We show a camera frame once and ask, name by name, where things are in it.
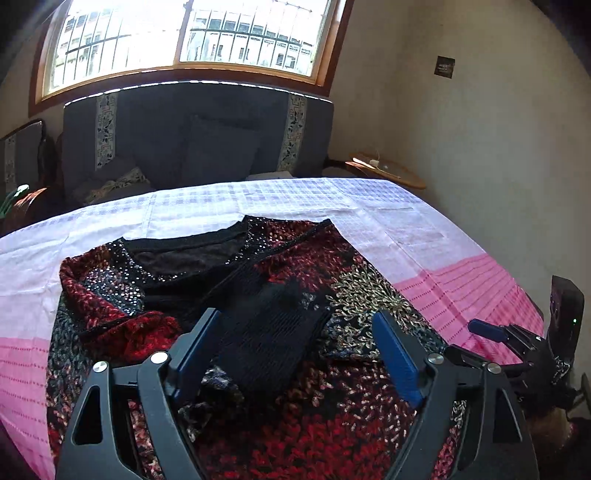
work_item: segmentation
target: wooden window frame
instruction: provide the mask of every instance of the wooden window frame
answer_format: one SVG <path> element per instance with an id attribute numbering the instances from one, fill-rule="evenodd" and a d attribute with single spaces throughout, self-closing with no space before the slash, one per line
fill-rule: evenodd
<path id="1" fill-rule="evenodd" d="M 38 115 L 49 107 L 100 92 L 147 83 L 182 82 L 187 80 L 256 83 L 311 93 L 312 95 L 328 96 L 335 78 L 337 62 L 339 61 L 349 18 L 353 10 L 353 2 L 354 0 L 337 0 L 335 3 L 330 19 L 330 26 L 328 29 L 324 29 L 323 37 L 319 43 L 320 61 L 315 62 L 312 77 L 304 77 L 283 70 L 271 70 L 258 66 L 181 62 L 180 55 L 185 38 L 184 33 L 189 22 L 190 11 L 187 9 L 187 14 L 184 17 L 181 31 L 179 32 L 173 65 L 149 70 L 141 69 L 112 73 L 95 79 L 89 79 L 43 96 L 46 75 L 50 74 L 50 69 L 46 69 L 46 65 L 53 62 L 53 52 L 50 51 L 50 39 L 56 28 L 62 28 L 62 23 L 65 19 L 64 10 L 67 11 L 69 7 L 69 2 L 65 2 L 56 11 L 56 14 L 52 15 L 43 24 L 41 29 L 41 37 L 38 41 L 37 50 L 33 59 L 33 72 L 29 89 L 29 117 Z"/>

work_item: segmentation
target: bed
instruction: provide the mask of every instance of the bed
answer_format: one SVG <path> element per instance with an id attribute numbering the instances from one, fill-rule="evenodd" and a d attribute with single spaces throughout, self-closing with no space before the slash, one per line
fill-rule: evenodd
<path id="1" fill-rule="evenodd" d="M 501 364 L 504 346 L 476 339 L 475 317 L 542 334 L 526 293 L 456 225 L 393 183 L 299 179 L 221 183 L 89 206 L 0 239 L 0 420 L 33 471 L 55 470 L 47 438 L 46 365 L 65 257 L 124 236 L 171 238 L 228 227 L 244 215 L 330 218 L 448 343 Z"/>

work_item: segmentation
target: wall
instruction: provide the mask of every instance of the wall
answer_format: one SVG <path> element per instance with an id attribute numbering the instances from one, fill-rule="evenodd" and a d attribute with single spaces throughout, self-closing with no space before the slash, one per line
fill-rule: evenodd
<path id="1" fill-rule="evenodd" d="M 391 42 L 399 55 L 333 92 L 331 157 L 373 148 L 410 166 L 428 184 L 423 198 L 546 318 L 552 274 L 591 295 L 591 78 L 566 40 L 529 0 L 404 3 L 402 40 L 382 7 L 361 11 L 367 3 L 352 25 L 381 30 L 365 51 Z M 355 40 L 354 30 L 344 50 Z M 433 74 L 438 55 L 456 59 L 452 79 Z M 348 74 L 339 64 L 338 83 Z M 591 307 L 580 345 L 579 371 L 591 372 Z"/>
<path id="2" fill-rule="evenodd" d="M 23 45 L 0 85 L 0 138 L 30 120 L 29 85 L 40 34 L 39 28 Z M 35 118 L 43 118 L 49 135 L 56 139 L 63 127 L 63 105 L 51 107 Z"/>

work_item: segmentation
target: red patterned garment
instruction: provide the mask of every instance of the red patterned garment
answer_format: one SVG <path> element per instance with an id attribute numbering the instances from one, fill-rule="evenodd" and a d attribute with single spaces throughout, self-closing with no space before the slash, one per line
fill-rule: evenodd
<path id="1" fill-rule="evenodd" d="M 47 368 L 56 462 L 94 362 L 132 365 L 167 350 L 207 307 L 252 309 L 267 319 L 299 309 L 303 315 L 321 313 L 322 330 L 310 331 L 311 345 L 294 344 L 305 353 L 278 393 L 253 395 L 240 382 L 241 372 L 220 355 L 199 396 L 178 411 L 178 422 L 212 479 L 380 480 L 416 412 L 399 398 L 379 358 L 371 317 L 386 309 L 427 350 L 446 347 L 329 221 L 245 217 L 228 229 L 187 238 L 119 239 L 66 258 L 60 279 L 63 294 Z M 247 374 L 264 377 L 264 362 L 260 370 Z M 129 407 L 145 474 L 163 478 L 141 405 Z M 463 415 L 458 402 L 433 479 L 451 470 Z"/>

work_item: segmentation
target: side table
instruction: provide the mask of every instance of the side table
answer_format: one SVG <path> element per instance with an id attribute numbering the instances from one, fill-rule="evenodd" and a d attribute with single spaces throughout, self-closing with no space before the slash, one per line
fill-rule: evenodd
<path id="1" fill-rule="evenodd" d="M 345 162 L 347 170 L 369 179 L 390 180 L 403 187 L 424 190 L 427 188 L 424 180 L 408 168 L 392 161 L 377 159 L 372 155 L 357 152 L 350 155 L 351 160 Z"/>

